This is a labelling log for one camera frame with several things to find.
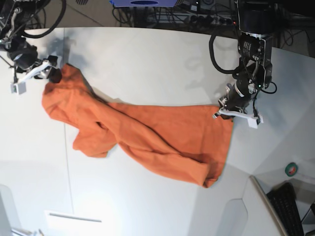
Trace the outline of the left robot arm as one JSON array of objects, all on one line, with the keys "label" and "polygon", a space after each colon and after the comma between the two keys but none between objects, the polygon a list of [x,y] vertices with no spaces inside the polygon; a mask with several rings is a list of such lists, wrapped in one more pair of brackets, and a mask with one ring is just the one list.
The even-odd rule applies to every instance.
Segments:
[{"label": "left robot arm", "polygon": [[235,13],[231,13],[232,29],[236,34],[239,65],[226,70],[215,59],[214,41],[223,29],[215,30],[209,40],[209,53],[214,68],[222,74],[232,75],[234,84],[226,86],[226,93],[219,100],[219,110],[214,117],[245,118],[254,124],[262,117],[253,106],[253,114],[246,107],[255,103],[259,93],[267,90],[272,81],[272,34],[276,30],[276,4],[272,0],[236,0]]}]

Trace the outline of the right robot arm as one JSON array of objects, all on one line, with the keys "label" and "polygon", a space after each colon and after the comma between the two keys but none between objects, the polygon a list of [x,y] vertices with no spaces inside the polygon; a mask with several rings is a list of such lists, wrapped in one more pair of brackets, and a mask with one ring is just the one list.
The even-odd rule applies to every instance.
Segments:
[{"label": "right robot arm", "polygon": [[62,79],[61,70],[57,67],[58,57],[48,56],[39,59],[37,47],[27,39],[40,39],[50,34],[61,22],[67,3],[62,0],[61,11],[56,21],[41,34],[29,34],[26,27],[40,11],[49,4],[48,0],[2,0],[0,2],[0,50],[7,53],[13,62],[13,84],[35,79],[48,79],[51,83],[59,83]]}]

